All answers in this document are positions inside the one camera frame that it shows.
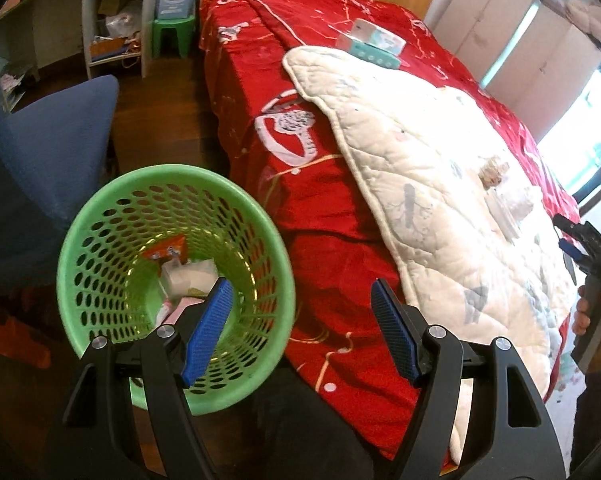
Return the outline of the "white wardrobe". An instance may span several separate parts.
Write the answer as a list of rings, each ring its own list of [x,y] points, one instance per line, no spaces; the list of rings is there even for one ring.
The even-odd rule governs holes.
[[[434,34],[537,141],[601,66],[601,48],[543,0],[451,0]]]

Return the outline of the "white paper cup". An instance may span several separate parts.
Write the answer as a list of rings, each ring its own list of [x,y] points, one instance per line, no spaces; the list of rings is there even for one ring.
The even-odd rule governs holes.
[[[173,258],[162,265],[159,281],[168,298],[205,298],[218,278],[212,259],[182,264],[178,258]]]

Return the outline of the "white quilted blanket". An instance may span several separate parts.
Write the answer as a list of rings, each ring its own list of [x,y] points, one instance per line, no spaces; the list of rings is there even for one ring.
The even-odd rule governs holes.
[[[343,247],[325,240],[294,251],[300,313],[288,357],[300,376],[364,441],[396,454],[417,394],[399,377],[370,307],[382,277],[459,338],[512,341],[549,393],[576,289],[543,194],[513,243],[491,216],[478,177],[489,158],[509,162],[505,180],[534,185],[499,125],[460,89],[333,48],[295,48],[283,65],[337,147],[340,177],[312,189],[329,211],[351,192],[357,211],[343,227],[365,231]]]

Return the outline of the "green plastic stool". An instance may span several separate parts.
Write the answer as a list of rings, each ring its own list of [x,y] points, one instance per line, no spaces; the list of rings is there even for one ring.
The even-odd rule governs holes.
[[[164,39],[172,41],[180,58],[187,58],[191,49],[195,25],[194,15],[185,18],[155,18],[152,23],[153,58],[158,58],[162,52]]]

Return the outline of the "clear plastic bag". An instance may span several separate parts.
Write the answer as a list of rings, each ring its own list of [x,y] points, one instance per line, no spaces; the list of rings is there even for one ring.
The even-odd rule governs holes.
[[[541,188],[513,179],[489,188],[486,204],[504,237],[513,243],[521,237],[521,225],[542,202]]]

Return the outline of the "pink snack wrapper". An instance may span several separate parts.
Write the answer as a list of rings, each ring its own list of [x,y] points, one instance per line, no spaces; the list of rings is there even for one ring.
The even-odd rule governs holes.
[[[178,304],[173,304],[167,300],[162,304],[156,314],[155,326],[158,327],[164,324],[174,325],[186,308],[197,306],[197,304],[202,304],[203,302],[203,299],[195,297],[183,297]]]

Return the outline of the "white tissue pack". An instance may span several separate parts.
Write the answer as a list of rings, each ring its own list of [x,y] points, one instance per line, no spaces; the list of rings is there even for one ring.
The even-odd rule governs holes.
[[[350,35],[369,46],[384,50],[398,56],[407,45],[407,40],[381,26],[357,18],[352,26]]]

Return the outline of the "orange snack wrapper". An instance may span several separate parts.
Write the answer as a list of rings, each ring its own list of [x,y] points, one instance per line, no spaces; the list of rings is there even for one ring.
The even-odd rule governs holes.
[[[177,258],[181,264],[187,263],[189,259],[188,243],[184,234],[174,235],[151,244],[142,252],[145,259],[164,263]]]

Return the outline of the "green plastic waste basket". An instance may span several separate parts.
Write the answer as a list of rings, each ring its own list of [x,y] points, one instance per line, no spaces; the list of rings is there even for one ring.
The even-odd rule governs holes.
[[[79,211],[58,260],[58,310],[78,356],[96,336],[148,336],[165,295],[143,252],[182,235],[192,261],[212,260],[234,288],[233,308],[206,373],[184,395],[194,415],[256,391],[279,364],[294,324],[290,258],[269,215],[220,174],[157,165],[124,174]]]

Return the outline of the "white shelf desk unit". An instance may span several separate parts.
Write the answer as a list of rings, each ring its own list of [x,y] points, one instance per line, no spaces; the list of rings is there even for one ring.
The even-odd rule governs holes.
[[[22,99],[24,80],[40,78],[40,70],[75,55],[84,57],[92,78],[101,67],[151,62],[151,28],[155,0],[8,0],[0,10],[0,103],[14,110]],[[133,26],[113,54],[91,49],[108,35],[105,21],[121,13]]]

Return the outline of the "red patterned bedspread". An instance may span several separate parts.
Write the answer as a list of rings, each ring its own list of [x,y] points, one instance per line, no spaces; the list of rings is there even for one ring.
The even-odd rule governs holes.
[[[288,357],[299,318],[294,251],[332,240],[363,240],[363,228],[343,227],[357,207],[351,192],[337,211],[319,202],[312,185],[335,181],[336,144],[329,121],[299,96],[283,65],[298,47],[335,47],[357,18],[407,40],[397,56],[399,72],[437,87],[466,92],[491,122],[534,185],[550,216],[577,216],[577,206],[544,165],[528,128],[503,104],[481,90],[467,68],[445,50],[412,12],[375,0],[203,0],[201,47],[218,136],[234,182],[254,196],[280,231],[296,284],[296,318],[286,361],[255,396],[266,435],[266,463],[274,479],[372,479],[389,460],[364,441],[303,379]]]

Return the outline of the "blue office chair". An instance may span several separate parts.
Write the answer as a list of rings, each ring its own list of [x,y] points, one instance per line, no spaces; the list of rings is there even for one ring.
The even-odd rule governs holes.
[[[100,187],[118,92],[106,75],[15,113],[0,105],[0,290],[54,272],[68,228]]]

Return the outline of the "teal tissue box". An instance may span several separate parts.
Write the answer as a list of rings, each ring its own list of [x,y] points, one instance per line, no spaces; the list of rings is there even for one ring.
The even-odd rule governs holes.
[[[340,34],[338,36],[335,47],[356,58],[360,58],[360,60],[373,63],[377,66],[390,68],[391,70],[398,70],[400,67],[400,60],[393,53],[370,46],[370,44],[366,44],[365,42],[346,34]]]

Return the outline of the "tissue with peel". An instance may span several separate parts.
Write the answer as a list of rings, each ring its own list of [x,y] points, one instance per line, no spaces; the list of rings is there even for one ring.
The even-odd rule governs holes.
[[[509,173],[509,162],[502,157],[491,157],[486,161],[486,164],[480,168],[478,177],[483,183],[485,190],[496,188],[506,178]]]

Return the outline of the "window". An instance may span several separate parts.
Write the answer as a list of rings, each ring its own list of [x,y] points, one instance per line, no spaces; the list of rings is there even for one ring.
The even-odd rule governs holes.
[[[539,143],[543,162],[574,196],[601,168],[601,71]]]

